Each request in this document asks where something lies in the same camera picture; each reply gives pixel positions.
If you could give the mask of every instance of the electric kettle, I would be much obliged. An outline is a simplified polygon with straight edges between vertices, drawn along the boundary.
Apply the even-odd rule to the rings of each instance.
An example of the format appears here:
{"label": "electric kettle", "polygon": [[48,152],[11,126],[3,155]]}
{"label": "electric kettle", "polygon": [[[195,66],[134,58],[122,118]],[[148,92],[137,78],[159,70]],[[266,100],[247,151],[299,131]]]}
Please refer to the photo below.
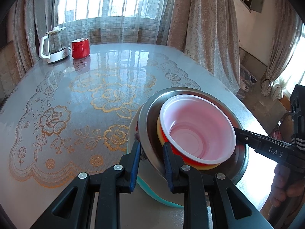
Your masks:
{"label": "electric kettle", "polygon": [[45,36],[40,39],[39,57],[41,59],[46,59],[48,63],[54,63],[69,56],[65,28],[53,27],[52,31],[46,32]]}

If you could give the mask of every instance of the large white bowl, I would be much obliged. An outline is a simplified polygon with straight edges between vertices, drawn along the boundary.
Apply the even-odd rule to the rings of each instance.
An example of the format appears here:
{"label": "large white bowl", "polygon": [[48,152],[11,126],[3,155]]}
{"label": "large white bowl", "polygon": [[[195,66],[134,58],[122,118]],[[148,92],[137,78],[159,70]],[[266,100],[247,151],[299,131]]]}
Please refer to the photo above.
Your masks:
{"label": "large white bowl", "polygon": [[162,105],[160,123],[169,142],[198,163],[220,164],[234,152],[236,137],[230,120],[201,97],[171,97]]}

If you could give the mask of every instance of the silver bolt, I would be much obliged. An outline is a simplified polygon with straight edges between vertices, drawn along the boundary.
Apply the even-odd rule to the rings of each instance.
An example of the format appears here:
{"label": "silver bolt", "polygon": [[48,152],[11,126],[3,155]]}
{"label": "silver bolt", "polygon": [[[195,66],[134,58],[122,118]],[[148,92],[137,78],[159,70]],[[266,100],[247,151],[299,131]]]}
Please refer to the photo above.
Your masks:
{"label": "silver bolt", "polygon": [[114,167],[113,167],[114,170],[121,170],[123,169],[123,166],[120,165],[120,164],[116,164]]}
{"label": "silver bolt", "polygon": [[181,169],[184,170],[184,171],[189,171],[191,168],[190,168],[189,165],[186,165],[186,164],[185,164],[185,165],[182,165],[182,166],[181,166]]}
{"label": "silver bolt", "polygon": [[78,174],[78,178],[79,178],[79,179],[85,179],[87,176],[88,176],[88,175],[87,175],[86,172],[82,172],[82,173],[79,173],[79,174]]}
{"label": "silver bolt", "polygon": [[222,174],[222,173],[218,173],[218,174],[216,175],[216,177],[217,177],[218,179],[220,179],[220,180],[224,180],[224,179],[226,178],[225,174]]}

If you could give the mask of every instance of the triangular cutout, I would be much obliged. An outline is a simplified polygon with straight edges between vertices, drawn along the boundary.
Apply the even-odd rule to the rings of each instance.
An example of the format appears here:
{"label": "triangular cutout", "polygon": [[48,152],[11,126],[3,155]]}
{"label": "triangular cutout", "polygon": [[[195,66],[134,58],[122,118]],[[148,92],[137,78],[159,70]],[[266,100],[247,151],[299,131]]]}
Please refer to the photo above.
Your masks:
{"label": "triangular cutout", "polygon": [[227,194],[231,203],[235,219],[242,219],[252,214],[252,211],[241,201],[231,188],[227,188]]}
{"label": "triangular cutout", "polygon": [[77,190],[77,187],[71,189],[71,191],[57,204],[53,209],[53,214],[55,216],[59,216],[63,219],[68,219],[70,217]]}

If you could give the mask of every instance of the white handle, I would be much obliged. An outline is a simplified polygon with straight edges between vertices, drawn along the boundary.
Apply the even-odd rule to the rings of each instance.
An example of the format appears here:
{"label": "white handle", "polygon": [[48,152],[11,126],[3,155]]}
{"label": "white handle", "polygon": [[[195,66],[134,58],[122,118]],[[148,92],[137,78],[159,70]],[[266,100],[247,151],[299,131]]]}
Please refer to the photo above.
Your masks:
{"label": "white handle", "polygon": [[[47,44],[48,44],[47,55],[44,55],[44,54],[43,54],[43,46],[45,45],[45,40],[47,40]],[[49,35],[43,36],[43,37],[40,39],[39,57],[40,57],[41,59],[50,59]]]}

